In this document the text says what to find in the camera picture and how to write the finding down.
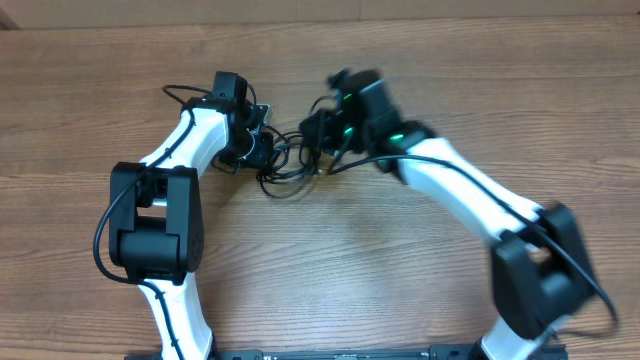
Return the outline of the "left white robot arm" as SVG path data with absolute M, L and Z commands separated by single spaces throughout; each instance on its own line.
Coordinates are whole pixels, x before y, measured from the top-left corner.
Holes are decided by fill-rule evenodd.
M 98 270 L 144 294 L 162 342 L 156 359 L 214 357 L 195 279 L 205 241 L 199 180 L 221 155 L 238 166 L 266 157 L 270 105 L 221 90 L 194 93 L 179 102 L 179 123 L 156 150 L 114 166 L 93 238 Z

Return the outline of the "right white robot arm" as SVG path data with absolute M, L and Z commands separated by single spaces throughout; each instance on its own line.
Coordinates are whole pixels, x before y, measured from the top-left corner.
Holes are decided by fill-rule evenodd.
M 542 349 L 587 301 L 599 297 L 612 324 L 617 309 L 598 282 L 574 213 L 543 207 L 483 174 L 428 127 L 389 110 L 321 109 L 300 125 L 303 142 L 333 154 L 366 153 L 367 162 L 430 196 L 480 238 L 490 255 L 499 318 L 468 346 L 471 359 L 543 358 Z

